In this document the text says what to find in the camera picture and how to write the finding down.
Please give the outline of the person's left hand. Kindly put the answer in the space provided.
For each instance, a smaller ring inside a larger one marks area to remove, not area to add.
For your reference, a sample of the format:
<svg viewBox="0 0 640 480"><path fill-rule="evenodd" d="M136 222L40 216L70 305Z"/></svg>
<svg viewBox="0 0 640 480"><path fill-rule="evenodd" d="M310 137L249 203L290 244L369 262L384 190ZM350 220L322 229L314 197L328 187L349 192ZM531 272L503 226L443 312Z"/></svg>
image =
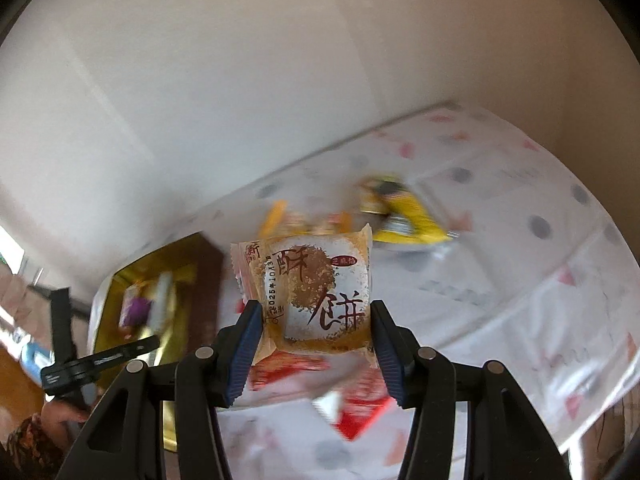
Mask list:
<svg viewBox="0 0 640 480"><path fill-rule="evenodd" d="M60 442L65 442L68 437L66 429L68 422L85 422L88 418L88 411L61 400L52 400L43 404L40 413L44 433L52 441Z"/></svg>

